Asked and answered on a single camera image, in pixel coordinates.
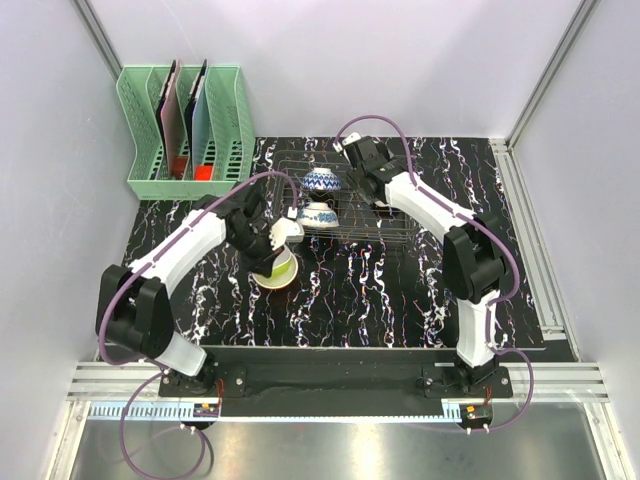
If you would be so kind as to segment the green patterned bowl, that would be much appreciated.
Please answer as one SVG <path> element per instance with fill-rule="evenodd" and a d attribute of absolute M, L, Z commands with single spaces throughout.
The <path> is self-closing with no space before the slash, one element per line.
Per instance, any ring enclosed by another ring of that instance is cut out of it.
<path fill-rule="evenodd" d="M 272 273 L 269 277 L 252 273 L 251 277 L 257 284 L 270 290 L 278 290 L 290 285 L 298 273 L 298 260 L 288 247 L 285 247 L 275 259 Z"/>

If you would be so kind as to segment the blue floral white bowl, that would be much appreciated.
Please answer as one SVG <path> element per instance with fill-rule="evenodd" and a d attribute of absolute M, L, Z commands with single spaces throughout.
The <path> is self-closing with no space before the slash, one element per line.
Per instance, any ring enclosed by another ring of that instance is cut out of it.
<path fill-rule="evenodd" d="M 339 226 L 336 212 L 326 202 L 308 202 L 299 212 L 297 221 L 304 228 L 333 229 Z"/>

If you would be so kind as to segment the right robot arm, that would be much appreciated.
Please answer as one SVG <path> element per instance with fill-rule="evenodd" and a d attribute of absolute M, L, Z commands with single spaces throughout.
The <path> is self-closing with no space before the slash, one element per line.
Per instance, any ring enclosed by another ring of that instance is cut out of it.
<path fill-rule="evenodd" d="M 367 203 L 404 213 L 440 242 L 442 278 L 458 309 L 454 366 L 445 371 L 444 386 L 470 397 L 480 394 L 499 366 L 497 304 L 508 280 L 514 290 L 519 287 L 517 264 L 497 235 L 495 217 L 445 198 L 420 179 L 409 158 L 369 136 L 353 133 L 334 149 L 350 164 L 348 184 Z"/>

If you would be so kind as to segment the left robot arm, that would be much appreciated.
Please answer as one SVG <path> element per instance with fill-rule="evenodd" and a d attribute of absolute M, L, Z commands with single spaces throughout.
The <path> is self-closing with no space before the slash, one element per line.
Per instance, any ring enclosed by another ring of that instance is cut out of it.
<path fill-rule="evenodd" d="M 102 359 L 112 343 L 158 366 L 169 380 L 196 396 L 220 386 L 215 358 L 175 326 L 170 300 L 175 288 L 210 251 L 227 244 L 254 276 L 288 283 L 296 273 L 289 243 L 301 233 L 295 210 L 259 229 L 263 200 L 253 188 L 198 200 L 179 227 L 144 257 L 102 274 L 95 331 Z"/>

